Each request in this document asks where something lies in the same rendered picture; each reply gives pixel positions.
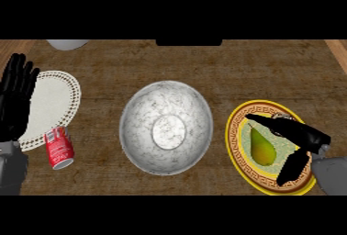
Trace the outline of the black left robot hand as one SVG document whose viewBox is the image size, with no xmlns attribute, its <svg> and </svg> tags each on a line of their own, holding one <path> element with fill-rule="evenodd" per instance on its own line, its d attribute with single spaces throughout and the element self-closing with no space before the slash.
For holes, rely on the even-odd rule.
<svg viewBox="0 0 347 235">
<path fill-rule="evenodd" d="M 25 55 L 13 53 L 0 80 L 0 142 L 17 140 L 25 134 L 38 73 Z"/>
</svg>

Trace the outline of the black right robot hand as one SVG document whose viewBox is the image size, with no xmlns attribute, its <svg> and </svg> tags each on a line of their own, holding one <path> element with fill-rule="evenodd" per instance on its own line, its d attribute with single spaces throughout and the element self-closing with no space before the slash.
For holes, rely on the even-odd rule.
<svg viewBox="0 0 347 235">
<path fill-rule="evenodd" d="M 289 155 L 276 183 L 282 186 L 288 181 L 295 181 L 308 162 L 308 153 L 319 153 L 323 145 L 330 144 L 330 137 L 307 124 L 288 118 L 270 118 L 246 114 L 245 117 L 273 130 L 299 149 Z"/>
</svg>

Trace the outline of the green pear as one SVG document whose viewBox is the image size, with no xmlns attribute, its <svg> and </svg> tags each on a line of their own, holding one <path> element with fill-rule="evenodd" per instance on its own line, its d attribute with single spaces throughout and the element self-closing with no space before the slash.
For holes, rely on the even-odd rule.
<svg viewBox="0 0 347 235">
<path fill-rule="evenodd" d="M 251 128 L 251 156 L 257 164 L 270 166 L 276 159 L 276 150 L 252 125 Z"/>
</svg>

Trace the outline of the yellow patterned plate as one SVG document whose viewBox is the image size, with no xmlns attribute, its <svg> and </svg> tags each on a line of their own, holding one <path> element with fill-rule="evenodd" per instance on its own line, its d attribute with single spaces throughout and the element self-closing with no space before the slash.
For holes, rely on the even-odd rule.
<svg viewBox="0 0 347 235">
<path fill-rule="evenodd" d="M 245 115 L 251 113 L 271 118 L 288 116 L 302 122 L 296 114 L 280 104 L 268 100 L 251 100 L 233 110 L 224 129 L 224 143 L 231 163 L 242 178 L 249 185 L 267 195 L 302 195 L 314 186 L 316 178 L 311 174 L 310 163 L 295 181 L 288 181 L 282 186 L 276 183 L 288 156 L 299 147 L 285 138 L 271 134 L 270 130 L 249 120 Z M 251 155 L 251 129 L 255 129 L 262 138 L 273 145 L 276 158 L 271 165 L 260 165 Z"/>
</svg>

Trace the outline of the white marble bowl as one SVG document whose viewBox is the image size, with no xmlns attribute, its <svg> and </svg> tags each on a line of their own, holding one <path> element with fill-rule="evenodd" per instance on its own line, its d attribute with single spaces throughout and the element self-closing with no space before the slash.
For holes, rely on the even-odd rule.
<svg viewBox="0 0 347 235">
<path fill-rule="evenodd" d="M 131 163 L 153 175 L 174 175 L 202 159 L 212 116 L 199 92 L 177 81 L 147 84 L 130 98 L 119 120 L 119 142 Z"/>
</svg>

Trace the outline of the white lace placemat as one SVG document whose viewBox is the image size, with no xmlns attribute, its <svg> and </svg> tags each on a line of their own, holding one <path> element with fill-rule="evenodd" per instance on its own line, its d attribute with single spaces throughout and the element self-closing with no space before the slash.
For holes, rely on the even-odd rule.
<svg viewBox="0 0 347 235">
<path fill-rule="evenodd" d="M 19 138 L 22 151 L 44 144 L 42 135 L 54 127 L 66 127 L 79 106 L 81 89 L 75 78 L 62 71 L 40 72 L 31 96 L 28 125 Z"/>
</svg>

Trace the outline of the pale grey round object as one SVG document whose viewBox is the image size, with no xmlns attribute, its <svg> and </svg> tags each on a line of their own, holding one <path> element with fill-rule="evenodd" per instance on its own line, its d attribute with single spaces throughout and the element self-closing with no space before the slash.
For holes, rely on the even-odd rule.
<svg viewBox="0 0 347 235">
<path fill-rule="evenodd" d="M 73 50 L 88 43 L 87 39 L 48 39 L 51 47 L 57 50 Z"/>
</svg>

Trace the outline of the red can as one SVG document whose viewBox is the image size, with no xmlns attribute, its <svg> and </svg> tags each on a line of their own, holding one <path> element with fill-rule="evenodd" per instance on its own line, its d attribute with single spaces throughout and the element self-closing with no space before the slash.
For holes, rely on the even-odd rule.
<svg viewBox="0 0 347 235">
<path fill-rule="evenodd" d="M 54 170 L 60 170 L 73 163 L 73 146 L 68 129 L 56 127 L 44 133 L 45 153 Z"/>
</svg>

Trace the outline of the brown burlap table mat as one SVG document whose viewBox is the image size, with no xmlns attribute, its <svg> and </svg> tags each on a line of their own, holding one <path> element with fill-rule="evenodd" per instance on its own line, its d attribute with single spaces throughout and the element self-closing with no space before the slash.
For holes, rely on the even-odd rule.
<svg viewBox="0 0 347 235">
<path fill-rule="evenodd" d="M 28 59 L 79 82 L 81 102 L 68 130 L 73 164 L 51 169 L 45 150 L 29 151 L 26 195 L 252 195 L 224 146 L 224 126 L 245 101 L 288 107 L 332 138 L 327 156 L 347 156 L 347 74 L 320 40 L 229 40 L 218 47 L 159 47 L 150 40 L 94 40 L 71 51 L 37 41 Z M 175 80 L 203 95 L 212 141 L 195 166 L 174 176 L 144 173 L 119 143 L 119 118 L 131 95 Z"/>
</svg>

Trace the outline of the black appliance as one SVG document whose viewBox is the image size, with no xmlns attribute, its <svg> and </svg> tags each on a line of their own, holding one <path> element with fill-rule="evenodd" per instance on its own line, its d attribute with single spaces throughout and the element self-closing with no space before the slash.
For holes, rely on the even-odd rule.
<svg viewBox="0 0 347 235">
<path fill-rule="evenodd" d="M 158 46 L 220 46 L 221 39 L 156 39 Z"/>
</svg>

